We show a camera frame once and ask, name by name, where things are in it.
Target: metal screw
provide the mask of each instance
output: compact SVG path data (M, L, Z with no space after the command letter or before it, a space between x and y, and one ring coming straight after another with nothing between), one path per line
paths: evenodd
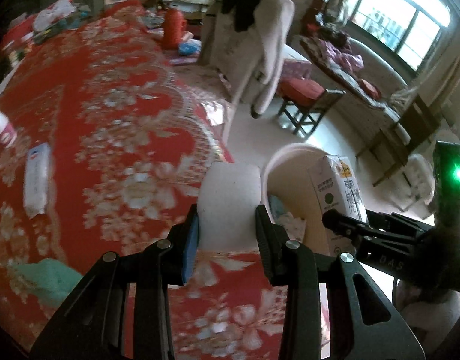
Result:
M351 263L353 261L353 256L350 254L350 253L342 253L340 255L340 259L344 262L344 263Z
M108 251L106 254L103 255L102 260L106 263L111 263L112 261L115 261L116 258L117 255L114 252Z
M298 249L300 247L300 243L294 239L291 239L285 243L285 246L289 249Z
M172 246L172 243L168 239L161 239L157 242L157 247L159 249L168 249L170 246Z

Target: window frame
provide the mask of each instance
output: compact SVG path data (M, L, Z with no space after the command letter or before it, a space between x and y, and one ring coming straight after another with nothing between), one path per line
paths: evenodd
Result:
M430 15L425 9L423 9L420 5L418 5L417 3L415 3L414 1L412 0L404 0L405 2L407 2L408 4L410 4L412 7L415 8L415 13L413 14L413 17L412 19L410 20L410 23L408 24L408 27L407 29L405 30L405 32L403 33L402 35L402 38L400 39L399 41L399 44L396 46L395 50L392 50L390 47L388 47L385 43L381 42L378 38L376 38L375 36L373 36L371 33L369 33L367 30L365 30L364 28L361 28L358 24L355 24L353 22L353 19L355 17L355 15L358 13L358 8L360 7L360 4L362 2L362 0L357 0L357 3L355 4L355 7L353 8L353 11L352 11L352 14L350 15L348 21L350 21L352 24L354 24L356 27L358 28L361 28L361 30L363 30L365 33L367 33L368 35L376 38L383 46L385 46L388 50L390 50L391 52L393 52L395 54L396 57L398 57L403 63L405 63L405 65L412 71L412 72L415 72L415 73L419 73L420 70L423 68L423 66L425 65L426 61L428 60L428 55L430 54L430 52L432 50L435 49L435 45L436 43L438 42L438 40L440 39L441 35L442 35L442 25L440 23L438 23L438 21L432 16ZM432 20L436 25L438 25L438 27L440 28L437 32L437 35L435 36L435 39L433 40L432 42L432 45L430 46L430 48L428 49L427 51L427 54L423 57L423 59L421 60L421 63L420 65L418 66L417 69L414 69L412 66L410 66L401 56L399 56L399 51L401 50L401 48L403 47L403 45L405 44L405 41L407 40L411 30L413 29L414 25L415 25L415 22L417 20L417 17L418 17L418 14L419 13L423 13L424 15L426 15L430 20Z

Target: yellow label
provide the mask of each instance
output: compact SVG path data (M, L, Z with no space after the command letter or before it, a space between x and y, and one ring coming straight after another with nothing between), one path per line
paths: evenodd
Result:
M339 173L342 179L346 177L351 177L350 167L342 160L340 160L340 165L336 166L336 171Z

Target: green cloth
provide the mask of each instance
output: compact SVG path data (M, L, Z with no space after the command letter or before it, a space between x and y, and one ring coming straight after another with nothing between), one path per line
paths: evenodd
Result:
M83 277L56 259L43 259L37 264L21 264L13 268L31 283L28 293L49 307L59 307Z

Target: red tablecloth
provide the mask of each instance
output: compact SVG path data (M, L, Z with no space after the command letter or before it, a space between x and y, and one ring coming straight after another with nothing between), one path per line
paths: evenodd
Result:
M51 258L85 274L106 251L141 251L183 221L210 164L229 159L135 10L49 40L0 98L18 129L0 152L0 324L27 350L55 309L15 266ZM43 142L49 204L30 220L25 157ZM169 297L177 359L277 358L286 289L271 289L257 254L199 253Z

